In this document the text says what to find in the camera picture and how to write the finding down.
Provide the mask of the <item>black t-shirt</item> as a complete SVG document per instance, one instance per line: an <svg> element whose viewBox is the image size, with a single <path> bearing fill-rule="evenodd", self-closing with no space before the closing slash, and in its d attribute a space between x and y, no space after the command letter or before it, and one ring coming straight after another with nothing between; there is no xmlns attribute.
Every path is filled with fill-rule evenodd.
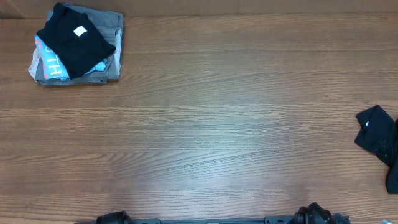
<svg viewBox="0 0 398 224"><path fill-rule="evenodd" d="M37 37L58 55L71 79L82 77L116 50L87 14L60 2L54 5L53 15L37 31Z"/></svg>

